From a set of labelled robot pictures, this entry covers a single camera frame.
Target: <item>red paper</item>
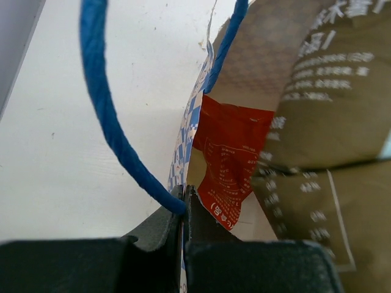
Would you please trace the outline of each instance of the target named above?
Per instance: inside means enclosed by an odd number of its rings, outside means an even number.
[[[228,230],[237,223],[241,203],[252,192],[250,175],[273,115],[203,96],[193,147],[202,151],[207,168],[198,192],[204,207]]]

